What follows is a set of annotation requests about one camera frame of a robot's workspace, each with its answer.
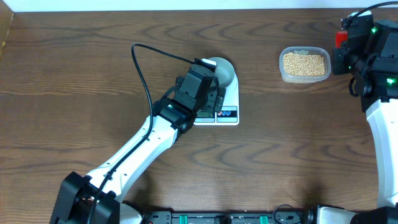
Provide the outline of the orange measuring scoop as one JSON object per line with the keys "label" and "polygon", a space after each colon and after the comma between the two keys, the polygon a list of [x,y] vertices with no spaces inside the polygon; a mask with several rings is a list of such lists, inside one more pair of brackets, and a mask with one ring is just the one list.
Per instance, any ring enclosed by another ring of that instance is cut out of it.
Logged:
{"label": "orange measuring scoop", "polygon": [[335,47],[340,48],[343,42],[346,42],[347,39],[348,39],[348,32],[346,30],[338,31],[335,35]]}

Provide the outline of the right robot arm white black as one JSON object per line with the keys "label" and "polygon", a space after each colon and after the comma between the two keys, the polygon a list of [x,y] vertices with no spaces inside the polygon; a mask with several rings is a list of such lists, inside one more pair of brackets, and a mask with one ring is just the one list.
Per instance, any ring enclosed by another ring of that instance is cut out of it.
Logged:
{"label": "right robot arm white black", "polygon": [[332,205],[305,211],[301,223],[397,223],[397,23],[371,15],[341,21],[333,73],[351,73],[349,92],[359,97],[371,127],[378,171],[377,207],[351,212]]}

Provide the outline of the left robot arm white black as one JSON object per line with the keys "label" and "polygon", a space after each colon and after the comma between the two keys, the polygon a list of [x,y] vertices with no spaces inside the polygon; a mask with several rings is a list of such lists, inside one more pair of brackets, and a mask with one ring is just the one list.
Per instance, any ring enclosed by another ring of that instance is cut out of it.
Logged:
{"label": "left robot arm white black", "polygon": [[104,164],[82,177],[71,172],[62,182],[51,223],[142,223],[123,202],[149,165],[193,125],[198,113],[217,114],[236,85],[231,65],[211,58],[191,65],[155,103],[138,132]]}

